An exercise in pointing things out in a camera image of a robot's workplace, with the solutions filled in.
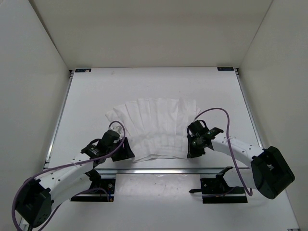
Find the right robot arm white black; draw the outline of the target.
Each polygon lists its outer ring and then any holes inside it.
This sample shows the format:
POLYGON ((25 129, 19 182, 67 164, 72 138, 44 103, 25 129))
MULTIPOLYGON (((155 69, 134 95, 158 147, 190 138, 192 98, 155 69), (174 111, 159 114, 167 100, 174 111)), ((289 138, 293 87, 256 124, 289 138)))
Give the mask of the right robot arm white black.
POLYGON ((223 153, 232 158, 233 166, 215 175, 215 186, 225 193, 231 188, 256 189, 264 197, 275 199, 291 183, 295 176, 276 147, 261 148, 247 144, 214 127, 209 129, 205 121, 196 120, 187 128, 188 158, 205 154, 205 149, 223 153))

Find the white pleated skirt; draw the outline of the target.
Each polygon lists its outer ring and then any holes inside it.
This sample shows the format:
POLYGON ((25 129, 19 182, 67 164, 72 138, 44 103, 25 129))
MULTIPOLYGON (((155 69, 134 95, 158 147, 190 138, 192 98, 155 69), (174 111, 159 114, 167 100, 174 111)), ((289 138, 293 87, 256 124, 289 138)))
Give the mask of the white pleated skirt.
POLYGON ((187 127, 200 112, 196 100, 141 98, 113 107, 105 116, 121 122, 135 163, 154 159, 185 159, 187 127))

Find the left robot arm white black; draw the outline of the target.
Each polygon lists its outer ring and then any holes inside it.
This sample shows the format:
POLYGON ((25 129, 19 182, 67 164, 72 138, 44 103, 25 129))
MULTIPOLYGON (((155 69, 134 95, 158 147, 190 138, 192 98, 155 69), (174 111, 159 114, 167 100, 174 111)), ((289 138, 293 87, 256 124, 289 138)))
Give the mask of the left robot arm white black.
POLYGON ((109 157, 129 151, 125 131, 107 130, 101 139, 92 140, 69 164, 48 168, 30 178, 18 189, 11 215, 17 230, 16 214, 31 228, 42 230, 63 202, 88 192, 101 191, 101 176, 96 167, 109 157))

